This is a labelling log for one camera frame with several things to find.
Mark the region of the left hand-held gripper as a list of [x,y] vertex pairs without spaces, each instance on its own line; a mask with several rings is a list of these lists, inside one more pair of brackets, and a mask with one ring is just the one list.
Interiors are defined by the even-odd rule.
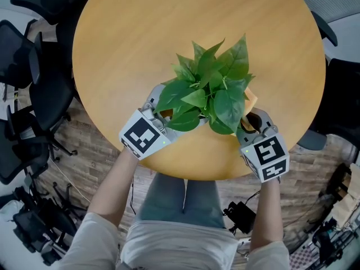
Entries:
[[153,88],[142,108],[137,109],[119,133],[119,140],[137,159],[175,143],[181,131],[165,127],[165,119],[154,113],[165,85]]

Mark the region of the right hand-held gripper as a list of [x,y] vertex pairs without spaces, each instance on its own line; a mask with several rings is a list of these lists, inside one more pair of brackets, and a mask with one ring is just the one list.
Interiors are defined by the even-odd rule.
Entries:
[[285,140],[265,111],[253,108],[251,121],[242,120],[236,136],[245,164],[262,183],[289,171],[290,157]]

